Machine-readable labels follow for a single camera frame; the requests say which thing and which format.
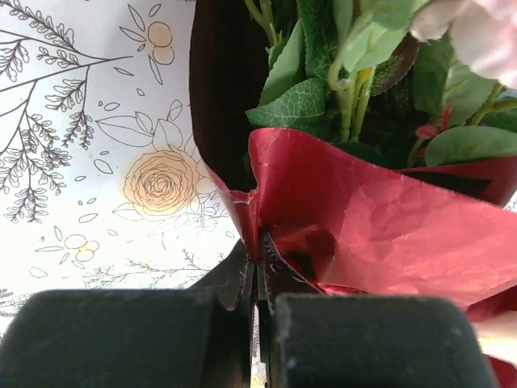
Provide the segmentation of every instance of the floral patterned paper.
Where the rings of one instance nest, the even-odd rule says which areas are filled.
[[[0,0],[0,333],[38,291],[183,288],[236,242],[191,135],[194,9]]]

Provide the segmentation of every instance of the rose illustration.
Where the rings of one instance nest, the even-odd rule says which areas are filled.
[[[195,212],[192,204],[199,206],[198,192],[205,180],[203,167],[192,156],[170,147],[144,154],[133,164],[124,194],[142,217],[167,217],[187,207]]]

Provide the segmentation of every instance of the crinkled wrapping paper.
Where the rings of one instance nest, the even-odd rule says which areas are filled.
[[[296,130],[254,131],[250,156],[252,192],[229,190],[215,176],[237,228],[252,252],[265,229],[283,253],[309,253],[320,286],[438,295],[466,308],[517,285],[517,217],[509,211]],[[517,166],[517,158],[498,162]]]

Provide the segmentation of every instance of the artificial leaf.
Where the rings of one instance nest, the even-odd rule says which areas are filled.
[[[386,166],[386,161],[380,152],[369,145],[357,141],[345,141],[343,143],[336,143],[334,146],[338,147],[341,151],[345,151],[347,154],[363,159],[365,162],[370,162],[371,164],[382,167]]]
[[[347,40],[343,65],[350,73],[387,61],[407,33],[407,28],[390,30],[376,22],[364,23],[354,24]]]
[[[280,54],[284,51],[285,45],[288,43],[287,39],[282,40],[280,43],[275,44],[273,47],[269,49],[267,63],[269,63],[269,70],[273,69],[273,66],[276,63],[276,60],[280,56]]]
[[[413,15],[430,0],[376,0],[372,20],[391,30],[409,27]]]
[[[338,30],[330,1],[298,0],[305,32],[305,71],[309,77],[327,78],[338,50]]]
[[[483,117],[483,125],[496,127],[517,133],[517,109],[491,112]]]
[[[354,72],[387,61],[409,31],[414,13],[427,1],[363,0],[363,14],[347,39],[345,69]]]
[[[376,67],[371,95],[384,93],[406,76],[417,58],[420,43],[411,35],[406,35],[391,57]]]
[[[467,120],[489,96],[497,81],[474,74],[460,63],[448,36],[424,44],[414,69],[414,104],[436,122],[449,104],[449,124]]]
[[[354,2],[333,0],[334,4],[334,21],[338,30],[338,46],[345,42],[352,25],[352,17],[354,16]]]
[[[279,127],[316,134],[326,111],[326,82],[311,78],[300,82],[281,97],[246,112],[255,128]]]
[[[304,33],[298,21],[284,50],[267,76],[259,106],[278,99],[304,78]]]
[[[485,126],[455,127],[442,132],[426,148],[429,167],[517,155],[517,133]]]

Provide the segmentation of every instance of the white flower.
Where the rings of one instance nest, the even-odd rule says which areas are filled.
[[[515,0],[434,0],[417,13],[410,32],[425,42],[447,30],[457,58],[474,73],[517,88]]]

